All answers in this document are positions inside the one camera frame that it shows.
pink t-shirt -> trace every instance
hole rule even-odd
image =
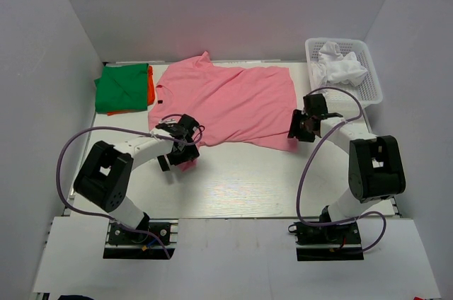
[[[149,112],[149,129],[169,114],[187,114],[205,126],[199,146],[247,142],[297,149],[287,138],[297,107],[288,68],[216,67],[205,52],[168,66],[156,92],[162,103]]]

white platform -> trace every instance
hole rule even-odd
[[[363,261],[297,262],[289,219],[182,219],[168,260],[104,260],[106,219],[55,218],[34,292],[111,299],[437,298],[439,292],[412,220],[388,220]],[[382,227],[359,220],[364,244]]]
[[[297,106],[303,108],[302,98],[310,91],[306,63],[296,62],[227,62],[215,63],[224,67],[288,67],[297,95]],[[153,64],[154,83],[167,65]],[[344,113],[344,110],[332,110]],[[347,115],[356,115],[351,111]],[[356,121],[366,127],[364,120]],[[147,112],[121,115],[96,115],[95,126],[113,126],[148,131]],[[129,134],[98,131],[91,134],[90,149],[103,140],[109,143],[132,138]],[[260,148],[252,144],[226,143],[201,147],[194,169],[181,173],[172,167],[163,173],[157,160],[136,169],[130,180],[127,196],[149,216],[160,219],[201,217],[296,217],[296,191],[302,169],[314,144],[299,143],[299,152]],[[348,156],[338,147],[326,142],[314,162],[302,193],[302,214],[317,217],[327,204],[335,201],[348,188]],[[101,210],[76,195],[76,207]],[[394,215],[390,201],[372,208],[385,215]]]

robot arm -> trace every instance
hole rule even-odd
[[[153,137],[137,137],[119,144],[96,142],[74,181],[74,190],[119,222],[133,229],[147,230],[149,216],[126,196],[131,172],[153,158],[163,171],[168,165],[193,161],[199,156],[192,136],[200,124],[188,115],[176,122],[161,123],[151,133]]]
[[[305,112],[295,110],[288,137],[314,142],[345,121],[329,113],[322,94],[304,97]],[[392,136],[377,137],[363,127],[347,123],[328,137],[328,141],[349,154],[349,189],[327,206],[326,221],[358,217],[372,205],[402,193],[406,188],[398,143]]]

white backdrop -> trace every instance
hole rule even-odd
[[[303,59],[311,37],[364,39],[384,0],[70,0],[104,62]]]
[[[58,153],[92,121],[101,61],[68,0],[0,0],[0,35],[0,297],[22,300],[63,210]],[[80,144],[64,165],[66,190]]]
[[[443,299],[453,298],[453,0],[386,0],[365,42],[384,93],[374,131],[399,142],[413,217]]]

folded clothes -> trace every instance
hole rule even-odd
[[[156,96],[154,94],[153,67],[150,65],[150,66],[148,66],[148,105],[151,105],[154,103],[155,97]],[[110,111],[110,112],[107,112],[107,115],[111,116],[111,115],[116,115],[116,114],[129,113],[131,111],[135,111],[135,110]]]
[[[95,107],[98,113],[146,110],[148,106],[148,64],[104,67],[96,79]]]
[[[169,114],[185,113],[205,126],[198,146],[247,142],[297,150],[297,141],[287,138],[297,107],[288,68],[216,67],[205,52],[168,66],[156,93],[159,104],[149,112],[149,129]]]
[[[357,61],[354,52],[343,56],[335,42],[326,42],[319,50],[317,63],[311,63],[311,73],[316,87],[329,83],[359,86],[365,79],[367,68]]]

